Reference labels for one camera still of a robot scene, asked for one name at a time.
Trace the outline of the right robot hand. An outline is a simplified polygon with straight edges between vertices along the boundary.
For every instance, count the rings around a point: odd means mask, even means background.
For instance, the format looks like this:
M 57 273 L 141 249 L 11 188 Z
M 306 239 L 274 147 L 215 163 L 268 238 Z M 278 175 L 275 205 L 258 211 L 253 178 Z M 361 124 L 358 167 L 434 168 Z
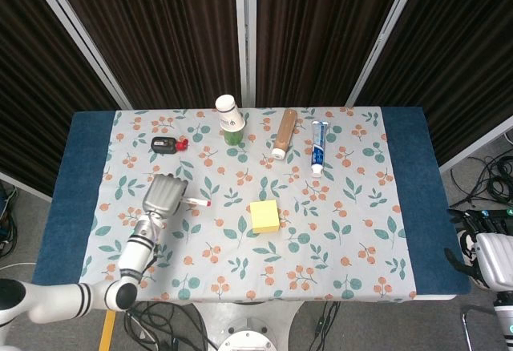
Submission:
M 463 259 L 444 249 L 452 267 L 484 289 L 512 290 L 512 210 L 450 209 L 451 222 L 459 228 Z

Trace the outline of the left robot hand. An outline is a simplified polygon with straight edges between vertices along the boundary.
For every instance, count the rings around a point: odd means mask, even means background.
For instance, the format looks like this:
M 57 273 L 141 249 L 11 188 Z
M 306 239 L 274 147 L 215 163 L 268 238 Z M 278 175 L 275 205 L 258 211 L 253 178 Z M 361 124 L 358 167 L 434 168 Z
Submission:
M 179 208 L 187 187 L 187 180 L 177 178 L 173 174 L 155 175 L 143 198 L 143 210 L 146 213 L 156 213 L 163 219 L 169 218 Z

